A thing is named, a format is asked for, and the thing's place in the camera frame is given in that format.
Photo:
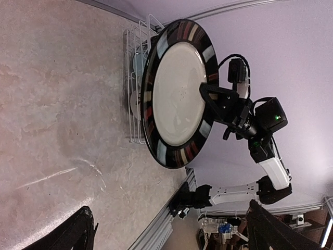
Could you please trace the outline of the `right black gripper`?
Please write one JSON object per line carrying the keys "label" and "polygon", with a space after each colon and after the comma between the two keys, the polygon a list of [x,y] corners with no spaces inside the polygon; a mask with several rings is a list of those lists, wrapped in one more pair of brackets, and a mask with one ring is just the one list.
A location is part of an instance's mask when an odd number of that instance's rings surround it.
{"label": "right black gripper", "polygon": [[230,89],[202,83],[199,87],[202,99],[214,114],[214,120],[227,125],[223,140],[228,140],[234,133],[236,140],[254,138],[259,132],[259,126],[250,108],[246,105],[236,105],[239,94]]}

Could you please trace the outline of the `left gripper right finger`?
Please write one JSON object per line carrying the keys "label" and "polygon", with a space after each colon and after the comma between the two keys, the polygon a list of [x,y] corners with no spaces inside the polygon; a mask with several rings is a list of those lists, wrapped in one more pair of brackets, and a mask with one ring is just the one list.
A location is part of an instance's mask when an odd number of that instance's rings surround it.
{"label": "left gripper right finger", "polygon": [[294,231],[253,199],[249,203],[246,221],[249,249],[321,249],[318,243]]}

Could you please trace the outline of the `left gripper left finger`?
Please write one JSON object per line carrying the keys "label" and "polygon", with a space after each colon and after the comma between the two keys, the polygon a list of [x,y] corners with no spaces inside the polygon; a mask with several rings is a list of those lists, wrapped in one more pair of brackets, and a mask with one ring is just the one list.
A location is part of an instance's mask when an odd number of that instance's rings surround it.
{"label": "left gripper left finger", "polygon": [[83,206],[52,232],[25,249],[93,249],[97,228],[91,209]]}

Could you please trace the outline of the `black striped rim plate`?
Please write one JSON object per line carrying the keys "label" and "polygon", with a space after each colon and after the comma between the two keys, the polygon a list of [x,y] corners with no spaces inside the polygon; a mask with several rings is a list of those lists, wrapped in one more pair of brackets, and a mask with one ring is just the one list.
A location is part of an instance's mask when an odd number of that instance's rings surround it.
{"label": "black striped rim plate", "polygon": [[200,94],[203,84],[219,84],[213,44],[195,21],[175,20],[148,53],[140,93],[145,141],[165,168],[188,165],[208,139],[214,117]]}

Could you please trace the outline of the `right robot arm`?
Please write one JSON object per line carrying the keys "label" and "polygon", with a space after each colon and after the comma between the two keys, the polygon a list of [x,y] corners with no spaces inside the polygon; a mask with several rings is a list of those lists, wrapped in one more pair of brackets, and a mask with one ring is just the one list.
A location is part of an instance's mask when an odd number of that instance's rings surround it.
{"label": "right robot arm", "polygon": [[253,161],[266,175],[261,179],[239,186],[220,188],[211,198],[213,204],[245,202],[252,199],[271,205],[292,193],[291,175],[284,166],[273,134],[288,123],[286,114],[275,97],[258,100],[260,106],[249,98],[240,97],[235,90],[202,83],[199,88],[214,121],[227,128],[223,139],[235,134],[237,140],[245,139]]}

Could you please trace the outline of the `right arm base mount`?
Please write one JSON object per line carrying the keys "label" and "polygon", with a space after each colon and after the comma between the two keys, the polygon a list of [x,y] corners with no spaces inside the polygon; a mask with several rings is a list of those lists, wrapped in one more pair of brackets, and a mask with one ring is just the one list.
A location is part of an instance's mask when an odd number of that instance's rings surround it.
{"label": "right arm base mount", "polygon": [[190,191],[189,183],[184,182],[175,196],[171,199],[168,208],[172,217],[176,217],[179,212],[183,213],[186,208],[202,209],[212,207],[210,203],[210,190],[212,186],[204,184]]}

